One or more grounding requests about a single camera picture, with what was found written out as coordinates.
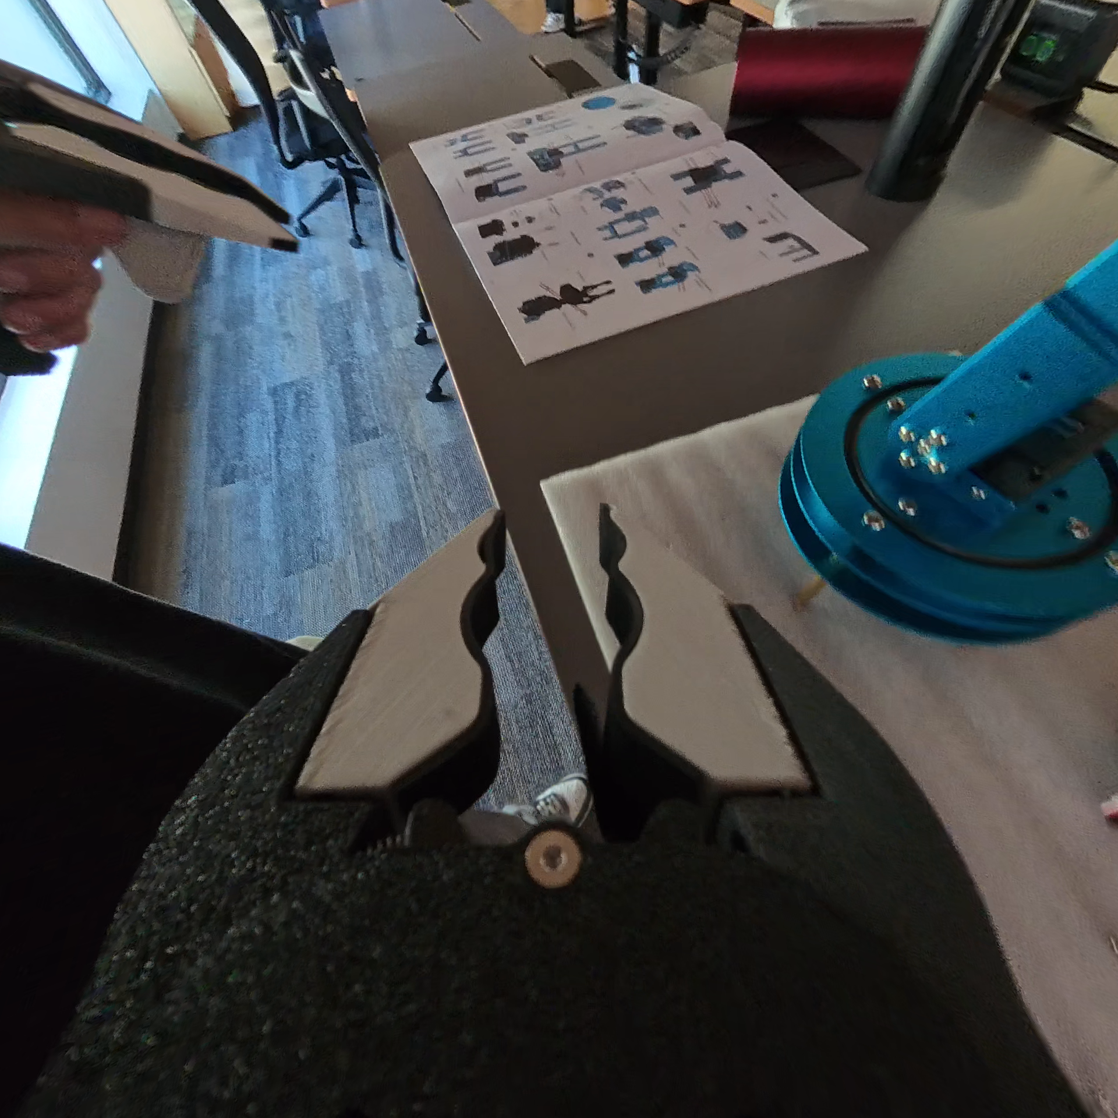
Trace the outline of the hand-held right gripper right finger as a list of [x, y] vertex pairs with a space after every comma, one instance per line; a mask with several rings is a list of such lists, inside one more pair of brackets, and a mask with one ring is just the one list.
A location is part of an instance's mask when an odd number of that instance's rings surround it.
[[635, 793], [810, 793], [810, 770], [717, 586], [599, 508], [610, 744]]

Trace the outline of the person's grey sneaker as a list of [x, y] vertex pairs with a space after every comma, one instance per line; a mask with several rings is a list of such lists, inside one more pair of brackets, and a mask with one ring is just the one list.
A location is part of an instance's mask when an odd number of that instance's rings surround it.
[[593, 812], [593, 791], [587, 776], [574, 772], [545, 787], [530, 803], [506, 804], [504, 816], [528, 827], [559, 823], [582, 827]]

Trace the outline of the dark red cylinder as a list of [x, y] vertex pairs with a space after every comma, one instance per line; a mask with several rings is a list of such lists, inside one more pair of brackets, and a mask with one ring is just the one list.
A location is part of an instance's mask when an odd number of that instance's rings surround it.
[[730, 114], [890, 118], [926, 36], [918, 25], [747, 29], [736, 50]]

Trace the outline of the black flat pad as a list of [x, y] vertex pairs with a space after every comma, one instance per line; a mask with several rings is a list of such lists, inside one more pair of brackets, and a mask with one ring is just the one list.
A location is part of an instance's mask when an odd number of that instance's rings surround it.
[[732, 126], [724, 131], [724, 139], [755, 152], [796, 192], [861, 175], [859, 164], [798, 120], [776, 118]]

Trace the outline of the person's black clothing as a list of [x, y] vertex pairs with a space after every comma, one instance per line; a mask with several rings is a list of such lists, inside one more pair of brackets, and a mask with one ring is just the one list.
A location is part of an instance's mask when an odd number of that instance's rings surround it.
[[304, 656], [2, 546], [2, 1116], [192, 776]]

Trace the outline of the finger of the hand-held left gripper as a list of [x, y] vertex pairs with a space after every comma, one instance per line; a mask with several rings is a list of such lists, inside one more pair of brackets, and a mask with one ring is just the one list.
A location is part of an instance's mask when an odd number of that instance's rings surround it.
[[213, 240], [294, 253], [289, 215], [245, 179], [217, 187], [161, 169], [140, 167], [129, 185], [142, 188], [140, 217], [129, 217], [114, 259], [131, 283], [158, 302], [184, 301]]
[[125, 175], [150, 167], [188, 175], [205, 187], [237, 175], [156, 129], [9, 63], [2, 63], [2, 124], [21, 139]]

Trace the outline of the printed instruction sheet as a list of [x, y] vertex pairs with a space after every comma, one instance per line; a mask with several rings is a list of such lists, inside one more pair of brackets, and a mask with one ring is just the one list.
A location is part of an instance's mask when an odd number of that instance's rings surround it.
[[410, 152], [525, 365], [867, 251], [701, 109], [650, 88]]

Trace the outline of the black device green display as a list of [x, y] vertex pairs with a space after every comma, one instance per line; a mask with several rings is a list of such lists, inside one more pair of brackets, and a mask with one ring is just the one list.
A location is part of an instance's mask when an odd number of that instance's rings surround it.
[[1034, 2], [1000, 80], [1051, 101], [1091, 86], [1116, 50], [1116, 2]]

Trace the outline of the person's left hand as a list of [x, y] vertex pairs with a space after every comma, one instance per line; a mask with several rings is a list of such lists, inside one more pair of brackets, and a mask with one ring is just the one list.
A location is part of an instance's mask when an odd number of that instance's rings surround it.
[[118, 213], [4, 190], [2, 327], [32, 354], [82, 344], [102, 287], [97, 261], [125, 234]]

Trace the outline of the black office chair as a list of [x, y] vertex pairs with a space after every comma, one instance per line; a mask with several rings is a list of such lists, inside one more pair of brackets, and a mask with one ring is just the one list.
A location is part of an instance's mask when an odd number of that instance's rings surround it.
[[306, 219], [334, 198], [344, 198], [350, 225], [348, 244], [365, 247], [355, 209], [361, 192], [376, 198], [390, 255], [409, 270], [416, 297], [414, 344], [435, 342], [435, 327], [412, 266], [399, 247], [380, 160], [371, 147], [363, 116], [336, 74], [334, 57], [321, 29], [321, 2], [262, 2], [272, 36], [272, 61], [289, 78], [285, 91], [272, 91], [262, 55], [232, 17], [224, 2], [190, 2], [194, 15], [228, 53], [255, 91], [281, 167], [294, 171], [321, 164], [331, 179], [312, 204], [289, 221], [298, 238], [308, 238]]

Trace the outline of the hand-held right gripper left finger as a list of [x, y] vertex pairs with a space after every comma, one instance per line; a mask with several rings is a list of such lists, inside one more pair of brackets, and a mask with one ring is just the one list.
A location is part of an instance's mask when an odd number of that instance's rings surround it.
[[372, 607], [294, 782], [300, 799], [479, 799], [500, 763], [492, 669], [506, 523], [488, 510]]

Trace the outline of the neighbouring grey desk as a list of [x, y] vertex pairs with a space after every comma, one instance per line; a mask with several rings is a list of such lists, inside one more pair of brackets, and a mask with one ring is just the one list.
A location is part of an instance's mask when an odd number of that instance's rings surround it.
[[591, 88], [618, 84], [566, 34], [523, 34], [488, 2], [344, 2], [319, 15], [374, 152], [557, 103], [547, 67], [576, 63]]

